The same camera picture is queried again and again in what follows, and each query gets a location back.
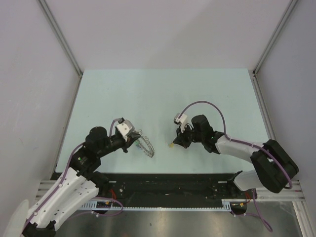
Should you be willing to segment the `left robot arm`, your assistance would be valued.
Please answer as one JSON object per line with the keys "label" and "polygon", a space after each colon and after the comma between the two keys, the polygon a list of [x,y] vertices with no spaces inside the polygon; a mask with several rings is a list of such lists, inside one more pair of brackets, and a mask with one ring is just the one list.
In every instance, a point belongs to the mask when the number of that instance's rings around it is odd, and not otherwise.
{"label": "left robot arm", "polygon": [[28,211],[22,236],[53,237],[62,224],[82,205],[108,194],[105,175],[97,171],[101,158],[122,149],[124,153],[141,135],[124,124],[108,136],[103,127],[94,127],[71,153],[65,170],[52,187]]}

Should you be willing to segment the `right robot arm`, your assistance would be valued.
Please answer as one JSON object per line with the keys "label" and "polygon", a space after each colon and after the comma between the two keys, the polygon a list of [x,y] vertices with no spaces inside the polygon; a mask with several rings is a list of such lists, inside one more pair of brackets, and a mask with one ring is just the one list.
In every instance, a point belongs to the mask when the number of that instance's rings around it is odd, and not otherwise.
{"label": "right robot arm", "polygon": [[229,155],[251,163],[251,171],[239,171],[229,180],[228,193],[233,198],[241,197],[245,191],[264,187],[272,193],[280,193],[290,187],[299,168],[284,148],[273,139],[265,143],[250,143],[227,138],[225,133],[215,131],[205,115],[192,118],[177,114],[178,125],[173,143],[188,148],[191,143],[200,143],[209,153]]}

